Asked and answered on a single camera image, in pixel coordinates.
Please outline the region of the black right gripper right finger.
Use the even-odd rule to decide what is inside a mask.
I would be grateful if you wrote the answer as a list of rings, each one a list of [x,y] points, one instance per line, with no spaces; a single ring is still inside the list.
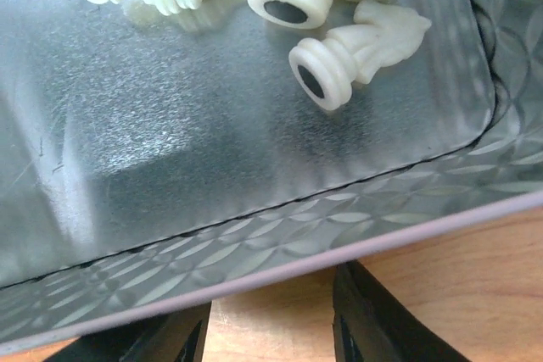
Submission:
[[[339,265],[333,281],[337,361],[465,361],[361,263]]]

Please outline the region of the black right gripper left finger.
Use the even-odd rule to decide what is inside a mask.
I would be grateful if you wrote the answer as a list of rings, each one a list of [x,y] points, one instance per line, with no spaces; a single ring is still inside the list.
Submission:
[[[139,320],[80,337],[47,358],[62,361],[185,361],[203,359],[211,304]]]

